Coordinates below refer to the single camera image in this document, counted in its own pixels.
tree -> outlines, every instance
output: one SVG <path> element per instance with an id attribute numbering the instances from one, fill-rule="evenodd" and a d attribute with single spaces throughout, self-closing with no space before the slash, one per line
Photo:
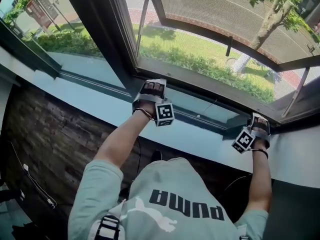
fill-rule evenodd
<path id="1" fill-rule="evenodd" d="M 265 0 L 249 0 L 252 7 Z M 286 30 L 297 32 L 303 24 L 303 19 L 297 14 L 294 8 L 297 8 L 302 0 L 267 0 L 272 1 L 270 10 L 265 14 L 258 34 L 250 43 L 252 49 L 258 50 L 270 34 L 279 26 L 284 26 Z M 250 57 L 246 54 L 232 65 L 234 72 L 241 72 L 246 66 Z"/>
<path id="2" fill-rule="evenodd" d="M 13 23 L 17 28 L 16 20 L 19 15 L 25 11 L 25 8 L 30 1 L 31 0 L 18 0 L 14 8 L 5 15 L 4 21 L 8 24 Z"/>

bush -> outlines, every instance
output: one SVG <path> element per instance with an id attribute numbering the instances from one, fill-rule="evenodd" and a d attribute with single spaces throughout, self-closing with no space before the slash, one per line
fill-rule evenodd
<path id="1" fill-rule="evenodd" d="M 56 31 L 52 35 L 41 35 L 37 43 L 47 52 L 103 57 L 90 36 L 75 31 L 64 30 Z"/>
<path id="2" fill-rule="evenodd" d="M 72 53 L 103 58 L 103 55 L 90 36 L 84 36 L 75 31 L 64 30 L 56 31 L 52 35 L 41 35 L 38 37 L 37 42 L 47 52 Z M 140 46 L 140 55 L 211 77 L 238 90 L 246 91 L 266 103 L 274 101 L 272 90 L 263 89 L 247 77 L 234 74 L 230 68 L 224 69 L 218 67 L 214 59 L 186 54 L 178 48 L 172 48 L 169 52 L 163 51 L 158 44 L 152 44 L 148 47 Z"/>
<path id="3" fill-rule="evenodd" d="M 273 90 L 257 86 L 249 78 L 233 73 L 230 68 L 224 69 L 217 66 L 214 59 L 206 59 L 192 54 L 188 55 L 178 48 L 172 48 L 169 52 L 166 52 L 156 44 L 152 44 L 150 47 L 141 46 L 140 55 L 195 71 L 238 90 L 245 91 L 266 103 L 271 103 L 275 99 Z"/>

strap buckle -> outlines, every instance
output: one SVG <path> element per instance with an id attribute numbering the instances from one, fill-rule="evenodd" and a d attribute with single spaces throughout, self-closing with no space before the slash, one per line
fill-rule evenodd
<path id="1" fill-rule="evenodd" d="M 266 126 L 263 124 L 263 126 L 266 127 L 264 130 L 266 130 L 267 134 L 253 130 L 254 127 L 258 127 L 255 125 L 259 124 L 255 122 L 255 120 L 258 118 L 264 119 L 267 122 Z M 244 127 L 240 134 L 235 138 L 234 142 L 232 143 L 232 147 L 242 154 L 251 150 L 251 145 L 255 139 L 265 140 L 265 147 L 267 149 L 270 147 L 270 124 L 267 119 L 258 113 L 252 113 L 249 125 Z"/>
<path id="2" fill-rule="evenodd" d="M 95 240 L 117 240 L 119 238 L 120 221 L 113 215 L 106 215 L 102 218 Z"/>
<path id="3" fill-rule="evenodd" d="M 161 95 L 159 95 L 160 93 L 158 90 L 144 89 L 145 85 L 143 84 L 139 93 L 136 95 L 132 103 L 133 112 L 137 110 L 137 104 L 139 103 L 140 100 L 153 102 L 155 106 L 156 114 L 152 119 L 155 121 L 155 125 L 157 127 L 171 125 L 175 119 L 175 114 L 174 114 L 174 108 L 171 100 L 169 100 L 165 96 L 167 80 L 151 79 L 151 80 L 148 80 L 147 82 L 160 84 L 160 86 L 163 87 L 162 97 L 160 97 Z"/>

signboard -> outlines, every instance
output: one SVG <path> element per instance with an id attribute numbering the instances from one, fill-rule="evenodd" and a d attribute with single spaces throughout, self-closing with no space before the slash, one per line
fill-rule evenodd
<path id="1" fill-rule="evenodd" d="M 36 0 L 31 0 L 26 5 L 25 11 L 28 15 L 34 18 L 41 27 L 45 27 L 47 29 L 52 23 Z"/>
<path id="2" fill-rule="evenodd" d="M 40 5 L 44 8 L 44 10 L 49 14 L 49 16 L 55 20 L 58 17 L 58 13 L 56 9 L 52 6 L 49 0 L 37 0 Z"/>

t-shirt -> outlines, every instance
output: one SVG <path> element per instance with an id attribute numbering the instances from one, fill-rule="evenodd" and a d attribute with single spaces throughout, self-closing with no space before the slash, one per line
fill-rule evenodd
<path id="1" fill-rule="evenodd" d="M 123 173 L 94 160 L 84 170 L 68 222 L 69 240 L 88 239 L 91 227 L 118 206 Z M 121 204 L 126 240 L 262 239 L 268 213 L 251 210 L 235 224 L 184 158 L 147 165 Z"/>

